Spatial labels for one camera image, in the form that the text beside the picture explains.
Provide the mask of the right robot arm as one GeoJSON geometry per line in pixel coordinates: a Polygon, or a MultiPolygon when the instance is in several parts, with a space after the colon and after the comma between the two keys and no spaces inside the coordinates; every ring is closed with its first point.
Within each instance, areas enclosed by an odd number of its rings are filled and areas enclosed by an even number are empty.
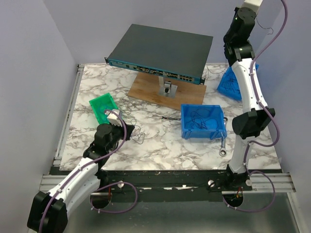
{"type": "Polygon", "coordinates": [[[250,3],[235,8],[230,28],[224,36],[225,57],[236,76],[242,97],[242,114],[232,120],[235,146],[223,179],[229,190],[235,190],[247,179],[245,165],[252,143],[275,116],[275,110],[268,107],[262,96],[254,63],[255,53],[248,40],[258,9],[250,3]]]}

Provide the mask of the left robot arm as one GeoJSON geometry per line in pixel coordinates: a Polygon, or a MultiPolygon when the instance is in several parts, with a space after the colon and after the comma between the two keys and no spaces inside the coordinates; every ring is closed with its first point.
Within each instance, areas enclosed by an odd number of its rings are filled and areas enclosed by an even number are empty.
{"type": "Polygon", "coordinates": [[[134,125],[101,124],[94,141],[76,168],[58,185],[38,192],[31,206],[28,228],[38,233],[62,233],[73,211],[94,191],[110,191],[112,184],[101,168],[108,157],[131,137],[134,125]]]}

